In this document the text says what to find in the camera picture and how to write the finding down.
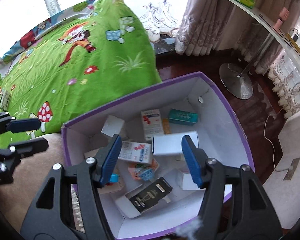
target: table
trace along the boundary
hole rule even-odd
[[[256,59],[258,57],[261,57],[265,53],[273,39],[276,39],[280,43],[280,45],[284,48],[287,55],[290,57],[290,59],[300,72],[300,55],[294,50],[294,48],[286,43],[285,39],[282,38],[279,33],[277,33],[271,27],[274,25],[274,22],[262,12],[260,12],[257,8],[250,9],[245,5],[239,3],[237,0],[229,1],[244,10],[255,20],[257,20],[264,28],[266,28],[269,34],[244,70],[242,70],[238,65],[231,63],[224,63],[220,66],[219,75],[222,83],[227,88],[227,90],[229,90],[229,92],[235,97],[240,99],[248,99],[252,96],[253,87],[247,73],[253,66]]]

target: white grass print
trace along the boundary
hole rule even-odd
[[[139,52],[136,56],[136,58],[133,60],[128,56],[128,59],[124,59],[122,57],[119,57],[121,60],[116,60],[117,63],[114,65],[115,67],[120,67],[119,70],[121,72],[131,71],[132,69],[142,68],[143,64],[148,64],[147,62],[141,61],[141,55],[142,51]]]
[[[28,102],[24,101],[20,106],[19,106],[19,111],[16,111],[16,113],[14,114],[14,116],[16,117],[16,119],[19,119],[20,117],[22,117],[24,114],[27,113],[27,105]]]

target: dark wooden floor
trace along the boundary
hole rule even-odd
[[[231,57],[230,55],[186,56],[170,53],[168,55],[157,56],[157,69],[162,80],[201,71],[216,83],[229,101],[243,127],[252,152],[255,172],[261,182],[264,183],[274,170],[273,148],[263,136],[264,124],[269,112],[273,110],[276,113],[279,112],[279,98],[272,92],[273,84],[271,81],[260,74],[250,76],[254,89],[251,98],[248,100],[240,100],[233,96],[224,87],[219,77],[220,65],[227,62],[244,64],[242,61],[241,63],[238,62],[237,57]],[[276,164],[282,157],[277,136],[284,122],[282,111],[275,120],[273,117],[270,117],[266,127],[266,136],[270,138],[275,145]]]

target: open cardboard bin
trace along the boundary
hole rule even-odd
[[[167,118],[171,108],[198,114],[198,123],[193,126],[171,123],[171,133],[196,130],[199,148],[204,149],[209,157],[228,166],[248,164],[254,170],[247,138],[234,111],[215,83],[201,72],[144,88],[66,123],[62,128],[66,163],[78,164],[84,160],[85,152],[107,145],[108,140],[101,134],[101,129],[108,115],[125,120],[126,132],[133,141],[145,142],[140,112],[160,109],[161,117]],[[109,226],[117,239],[143,240],[173,233],[177,226],[198,214],[204,190],[182,190],[176,183],[177,169],[186,163],[176,161],[174,156],[155,158],[160,164],[156,175],[164,177],[173,187],[168,195],[170,203],[160,200],[136,218],[124,217],[114,201],[142,182],[131,178],[128,163],[123,161],[118,161],[117,167],[125,181],[125,188],[100,195]],[[224,201],[230,196],[231,185],[226,185]]]

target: round metal table base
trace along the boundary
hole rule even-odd
[[[239,76],[241,71],[236,64],[224,63],[219,68],[219,75],[231,94],[239,99],[249,99],[253,93],[252,83],[247,74]]]

